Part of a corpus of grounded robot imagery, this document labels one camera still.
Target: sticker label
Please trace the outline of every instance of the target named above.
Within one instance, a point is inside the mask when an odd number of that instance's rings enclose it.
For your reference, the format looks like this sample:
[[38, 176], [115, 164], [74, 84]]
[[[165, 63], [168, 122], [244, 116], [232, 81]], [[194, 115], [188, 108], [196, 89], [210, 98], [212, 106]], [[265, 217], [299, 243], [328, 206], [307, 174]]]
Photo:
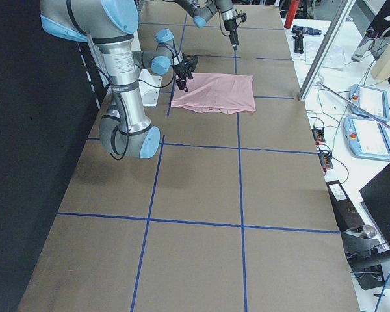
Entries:
[[126, 51], [118, 54], [103, 54], [105, 67], [110, 76], [119, 76], [121, 74], [130, 73], [135, 70], [133, 55], [131, 51]]
[[346, 195], [343, 192], [342, 188], [339, 186], [339, 184], [331, 184], [330, 189], [338, 202], [340, 200], [346, 200]]

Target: folded garment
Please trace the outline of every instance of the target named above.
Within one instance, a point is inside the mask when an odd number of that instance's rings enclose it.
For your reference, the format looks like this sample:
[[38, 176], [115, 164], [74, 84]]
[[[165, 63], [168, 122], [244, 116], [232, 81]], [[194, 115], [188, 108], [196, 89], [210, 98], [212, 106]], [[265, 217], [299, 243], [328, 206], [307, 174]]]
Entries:
[[193, 73], [189, 92], [175, 89], [171, 107], [194, 112], [255, 112], [253, 76], [226, 73]]

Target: white table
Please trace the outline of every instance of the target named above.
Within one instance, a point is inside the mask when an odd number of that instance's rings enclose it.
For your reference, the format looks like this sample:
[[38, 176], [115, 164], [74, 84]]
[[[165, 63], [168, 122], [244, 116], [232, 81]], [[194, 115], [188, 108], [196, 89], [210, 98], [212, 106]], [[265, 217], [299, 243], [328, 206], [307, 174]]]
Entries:
[[[308, 40], [322, 42], [323, 35], [326, 34], [326, 31], [330, 25], [330, 21], [311, 21], [311, 20], [294, 20], [293, 25], [300, 25], [306, 27], [313, 27], [323, 30], [322, 36], [304, 36], [304, 49], [306, 42]], [[299, 54], [294, 53], [294, 39], [291, 29], [286, 29], [286, 36], [289, 42], [289, 48], [291, 50], [291, 55], [294, 60], [294, 66], [296, 70], [296, 75], [300, 85], [302, 85], [306, 74], [310, 69], [310, 65], [307, 65], [305, 62], [305, 53]], [[374, 60], [372, 55], [367, 52], [365, 58], [360, 62], [351, 62], [351, 56], [353, 55], [356, 47], [361, 41], [361, 35], [359, 34], [356, 26], [352, 22], [346, 22], [343, 25], [341, 33], [338, 39], [335, 42], [335, 45], [341, 46], [344, 49], [345, 62], [347, 64], [343, 70], [335, 70], [331, 68], [323, 68], [320, 71], [320, 76], [324, 79], [324, 84], [336, 92], [341, 92], [345, 90], [350, 90], [350, 87], [354, 84], [360, 82], [361, 78], [364, 76], [367, 68], [370, 66], [371, 62]], [[376, 84], [376, 88], [383, 89], [387, 91], [387, 96], [389, 98], [390, 106], [390, 85], [387, 81], [381, 82], [372, 78], [371, 74], [367, 77], [366, 85]], [[327, 91], [320, 92], [320, 101], [317, 99], [318, 87], [315, 86], [311, 89], [309, 95], [305, 99], [306, 109], [308, 110], [308, 116], [316, 116], [322, 119], [327, 125], [337, 126], [337, 122], [332, 118], [326, 116], [322, 113], [323, 111], [326, 114], [332, 115], [335, 119], [340, 120], [343, 115], [346, 103], [337, 99], [333, 94]], [[345, 116], [350, 115], [350, 111], [345, 112]], [[315, 119], [309, 120], [310, 125], [313, 126]], [[325, 129], [325, 139], [327, 145], [330, 148], [333, 148], [333, 156], [343, 162], [348, 168], [350, 175], [348, 180], [343, 183], [343, 187], [346, 190], [348, 196], [350, 197], [352, 203], [356, 207], [357, 211], [360, 213], [362, 219], [366, 224], [372, 224], [370, 218], [363, 210], [361, 202], [363, 201], [359, 190], [364, 187], [378, 172], [380, 172], [388, 162], [385, 161], [373, 161], [369, 159], [359, 159], [354, 157], [350, 150], [348, 149], [347, 143], [345, 141], [345, 136], [343, 133], [343, 126], [341, 126], [335, 137], [334, 145], [334, 136], [336, 129], [329, 127]], [[390, 138], [390, 131], [387, 130], [387, 134]], [[344, 181], [346, 178], [346, 170], [341, 164], [333, 160], [333, 170], [327, 171], [325, 175], [325, 180], [333, 181], [339, 180]], [[379, 241], [384, 241], [381, 237], [377, 237]], [[354, 281], [354, 287], [356, 289], [357, 299], [362, 311], [371, 312], [374, 311], [376, 306], [377, 297], [374, 294], [378, 294], [381, 291], [381, 288], [371, 289], [364, 291], [361, 289], [357, 281]], [[379, 312], [389, 311], [390, 312], [390, 289], [385, 291], [386, 296], [382, 298], [380, 304]]]

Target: gray floor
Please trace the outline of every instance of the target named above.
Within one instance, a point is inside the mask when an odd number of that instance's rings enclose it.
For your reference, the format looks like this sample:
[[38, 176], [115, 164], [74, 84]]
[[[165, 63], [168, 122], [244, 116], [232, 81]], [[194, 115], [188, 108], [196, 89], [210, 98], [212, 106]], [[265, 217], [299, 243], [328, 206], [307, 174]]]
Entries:
[[[340, 0], [321, 0], [320, 5], [315, 6], [316, 20], [332, 20], [337, 13], [340, 4]], [[369, 11], [362, 0], [356, 1], [350, 12], [350, 17], [361, 34], [365, 32], [374, 19], [374, 15]]]

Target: black curtain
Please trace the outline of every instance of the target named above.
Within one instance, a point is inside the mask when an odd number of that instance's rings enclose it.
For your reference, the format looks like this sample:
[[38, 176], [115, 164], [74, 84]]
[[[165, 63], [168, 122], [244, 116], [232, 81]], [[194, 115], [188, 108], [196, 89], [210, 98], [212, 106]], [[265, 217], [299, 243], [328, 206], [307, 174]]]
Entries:
[[0, 1], [0, 312], [18, 306], [105, 93], [39, 13]]

